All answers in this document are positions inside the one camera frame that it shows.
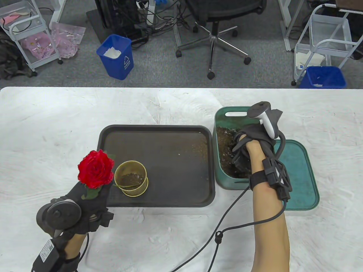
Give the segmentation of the person's left hand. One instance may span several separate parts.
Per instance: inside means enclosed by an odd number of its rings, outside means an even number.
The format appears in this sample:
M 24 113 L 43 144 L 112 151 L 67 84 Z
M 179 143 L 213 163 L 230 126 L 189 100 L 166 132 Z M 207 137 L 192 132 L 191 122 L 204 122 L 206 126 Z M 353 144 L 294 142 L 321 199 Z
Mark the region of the person's left hand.
M 86 234 L 97 231 L 100 225 L 107 227 L 105 222 L 110 216 L 107 215 L 106 204 L 112 185 L 113 183 L 103 185 L 93 199 L 83 199 L 82 196 L 87 196 L 86 186 L 81 182 L 76 183 L 70 192 L 58 198 L 58 201 L 72 200 L 80 207 L 81 216 L 72 226 L 62 226 L 57 229 L 70 231 L 72 234 Z

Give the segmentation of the person's right hand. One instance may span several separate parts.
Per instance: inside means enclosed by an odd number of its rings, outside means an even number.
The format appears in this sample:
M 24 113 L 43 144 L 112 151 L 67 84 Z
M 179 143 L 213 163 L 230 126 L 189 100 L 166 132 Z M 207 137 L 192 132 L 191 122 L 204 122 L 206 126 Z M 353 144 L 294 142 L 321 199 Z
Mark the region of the person's right hand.
M 233 139 L 235 146 L 232 148 L 232 163 L 241 172 L 250 174 L 251 167 L 248 166 L 250 162 L 250 155 L 247 150 L 246 144 L 256 140 L 261 145 L 262 151 L 267 158 L 276 159 L 274 146 L 276 140 L 270 138 L 265 128 L 261 124 L 249 124 L 238 131 Z

